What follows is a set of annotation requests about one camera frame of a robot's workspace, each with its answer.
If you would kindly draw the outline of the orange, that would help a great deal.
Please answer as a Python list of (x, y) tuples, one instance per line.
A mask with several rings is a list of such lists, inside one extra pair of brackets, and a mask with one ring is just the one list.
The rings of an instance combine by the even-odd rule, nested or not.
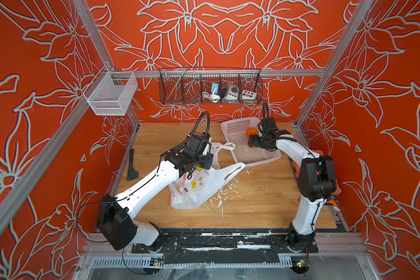
[(261, 140), (259, 136), (259, 132), (256, 128), (249, 128), (246, 131), (246, 136), (248, 138), (248, 146), (250, 148), (258, 148), (259, 147), (259, 140)]

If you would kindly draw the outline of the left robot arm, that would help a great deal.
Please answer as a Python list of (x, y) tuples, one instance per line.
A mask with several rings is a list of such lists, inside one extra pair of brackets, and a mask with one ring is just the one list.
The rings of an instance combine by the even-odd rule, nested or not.
[(210, 169), (210, 150), (209, 133), (193, 134), (183, 145), (167, 151), (159, 166), (137, 184), (115, 197), (105, 195), (100, 200), (96, 226), (114, 250), (130, 244), (157, 246), (161, 242), (162, 233), (156, 225), (136, 221), (135, 217), (169, 184), (197, 168)]

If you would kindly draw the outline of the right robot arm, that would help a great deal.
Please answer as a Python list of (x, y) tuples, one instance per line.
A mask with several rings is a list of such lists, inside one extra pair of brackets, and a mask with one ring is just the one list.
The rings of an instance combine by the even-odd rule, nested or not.
[(297, 187), (301, 201), (289, 225), (286, 244), (292, 252), (305, 251), (315, 238), (323, 205), (337, 189), (334, 160), (305, 147), (289, 131), (278, 129), (272, 117), (263, 118), (257, 127), (259, 134), (249, 136), (249, 147), (280, 150), (299, 167)]

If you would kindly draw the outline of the white printed plastic bag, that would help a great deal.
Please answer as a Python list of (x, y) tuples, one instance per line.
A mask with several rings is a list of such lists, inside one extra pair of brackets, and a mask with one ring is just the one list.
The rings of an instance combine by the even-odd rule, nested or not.
[(204, 205), (214, 194), (225, 187), (245, 168), (244, 163), (235, 163), (221, 168), (218, 153), (221, 150), (233, 151), (235, 144), (213, 142), (211, 154), (213, 160), (210, 169), (196, 168), (189, 176), (188, 173), (169, 184), (170, 206), (177, 210), (194, 210)]

